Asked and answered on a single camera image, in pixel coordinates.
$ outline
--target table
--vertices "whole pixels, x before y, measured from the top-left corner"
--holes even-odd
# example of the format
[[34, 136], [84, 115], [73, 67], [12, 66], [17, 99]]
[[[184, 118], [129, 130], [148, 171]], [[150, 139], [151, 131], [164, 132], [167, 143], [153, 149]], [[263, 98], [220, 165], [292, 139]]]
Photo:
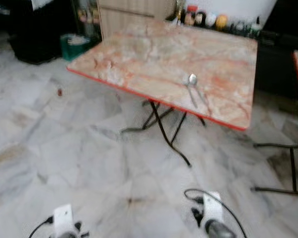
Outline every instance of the table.
[[[294, 61], [296, 65], [297, 75], [298, 75], [298, 51], [294, 52]], [[269, 187], [254, 187], [252, 190], [254, 191], [265, 191], [265, 192], [277, 192], [281, 194], [290, 194], [290, 195], [298, 195], [297, 190], [297, 178], [296, 178], [296, 165], [295, 165], [295, 153], [294, 150], [298, 149], [297, 145], [281, 145], [281, 144], [274, 144], [274, 143], [264, 143], [264, 144], [255, 144], [255, 147], [279, 147], [279, 148], [286, 148], [290, 150], [290, 161], [291, 161], [291, 169], [292, 169], [292, 182], [293, 182], [293, 189], [292, 190], [283, 190], [283, 189], [275, 189]]]
[[[186, 113], [191, 113], [245, 130], [251, 119], [256, 56], [255, 40], [146, 19], [89, 50], [68, 70], [148, 99], [152, 114], [145, 127], [155, 116], [154, 123], [158, 122], [168, 145], [190, 166], [173, 146], [175, 137], [167, 138], [158, 105], [184, 112], [178, 129]], [[197, 76], [197, 88], [205, 98], [199, 100], [192, 91], [197, 107], [183, 84], [191, 73]]]

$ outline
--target spoon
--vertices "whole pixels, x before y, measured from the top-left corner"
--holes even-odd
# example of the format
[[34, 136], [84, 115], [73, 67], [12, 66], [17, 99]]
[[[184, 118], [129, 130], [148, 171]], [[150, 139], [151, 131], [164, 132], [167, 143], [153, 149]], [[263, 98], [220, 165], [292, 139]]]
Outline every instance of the spoon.
[[202, 95], [202, 93], [199, 91], [197, 84], [198, 84], [198, 78], [195, 74], [191, 74], [188, 78], [189, 84], [192, 85], [195, 90], [197, 91], [197, 93], [199, 94], [199, 97], [201, 98], [202, 102], [205, 102], [204, 96]]
[[192, 95], [191, 90], [190, 90], [190, 87], [189, 87], [189, 85], [190, 85], [189, 77], [184, 77], [183, 84], [187, 87], [187, 89], [189, 91], [189, 94], [190, 94], [190, 97], [191, 97], [191, 102], [193, 103], [193, 105], [195, 106], [195, 108], [197, 108], [198, 105], [195, 102], [195, 100], [193, 99], [193, 95]]

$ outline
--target cabinet door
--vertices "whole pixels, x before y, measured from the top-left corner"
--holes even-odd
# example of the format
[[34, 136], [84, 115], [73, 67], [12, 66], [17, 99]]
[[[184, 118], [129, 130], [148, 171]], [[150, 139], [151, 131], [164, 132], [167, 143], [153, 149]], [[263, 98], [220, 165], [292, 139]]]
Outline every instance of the cabinet door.
[[101, 8], [100, 18], [103, 39], [106, 39], [126, 27], [129, 23], [149, 17]]
[[99, 6], [111, 10], [154, 16], [156, 0], [98, 0]]

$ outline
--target marble floor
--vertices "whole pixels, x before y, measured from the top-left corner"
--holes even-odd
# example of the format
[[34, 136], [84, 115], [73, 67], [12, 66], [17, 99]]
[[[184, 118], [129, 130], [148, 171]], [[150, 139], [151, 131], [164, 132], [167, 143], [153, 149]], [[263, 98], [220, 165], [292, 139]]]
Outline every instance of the marble floor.
[[[92, 238], [207, 237], [191, 214], [196, 205], [183, 196], [196, 187], [218, 191], [249, 238], [298, 238], [298, 197], [250, 191], [291, 188], [288, 151], [252, 147], [298, 143], [298, 117], [278, 110], [278, 98], [256, 92], [245, 132], [210, 121], [204, 128], [188, 116], [175, 146], [190, 169], [158, 126], [120, 134], [149, 115], [141, 98], [69, 73], [66, 65], [28, 65], [0, 44], [0, 237], [28, 237], [67, 203]], [[173, 112], [163, 120], [169, 135], [180, 118]], [[296, 163], [298, 170], [298, 150]], [[45, 227], [35, 237], [51, 232]]]

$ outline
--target green container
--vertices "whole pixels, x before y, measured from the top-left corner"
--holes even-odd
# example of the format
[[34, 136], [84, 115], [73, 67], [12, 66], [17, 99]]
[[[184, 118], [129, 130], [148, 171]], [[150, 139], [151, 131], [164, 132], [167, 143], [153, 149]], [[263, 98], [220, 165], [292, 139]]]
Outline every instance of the green container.
[[85, 36], [65, 34], [61, 36], [62, 57], [72, 61], [88, 51], [93, 46], [93, 41]]

